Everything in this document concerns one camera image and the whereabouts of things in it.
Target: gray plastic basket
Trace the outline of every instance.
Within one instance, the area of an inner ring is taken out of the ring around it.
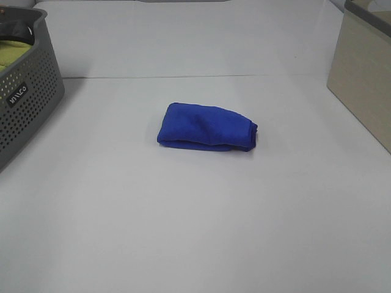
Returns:
[[[0,22],[23,20],[33,28],[32,48],[0,71],[0,171],[37,132],[64,96],[64,84],[40,9],[0,7]]]

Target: yellow cloth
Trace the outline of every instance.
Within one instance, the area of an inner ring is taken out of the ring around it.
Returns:
[[[13,64],[30,48],[31,45],[21,42],[0,41],[0,71]]]

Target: folded towel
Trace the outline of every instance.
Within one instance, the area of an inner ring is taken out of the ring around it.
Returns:
[[[13,64],[30,48],[31,45],[21,42],[0,41],[0,71]]]
[[[166,147],[208,151],[250,151],[258,126],[218,107],[173,103],[164,116],[158,142]]]

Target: blue microfiber cloth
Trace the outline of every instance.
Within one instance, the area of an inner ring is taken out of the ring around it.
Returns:
[[[158,142],[171,148],[205,151],[250,151],[258,126],[218,107],[173,103],[164,116]]]

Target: white table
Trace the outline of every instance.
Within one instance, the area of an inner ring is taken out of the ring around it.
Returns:
[[[325,80],[66,80],[0,174],[0,292],[389,292],[391,156]],[[159,146],[173,101],[248,116],[258,146]]]
[[[37,7],[88,78],[0,174],[0,292],[391,291],[391,156],[326,88],[329,1]],[[249,117],[257,147],[159,146],[174,101]]]
[[[41,2],[65,77],[327,74],[328,0]]]

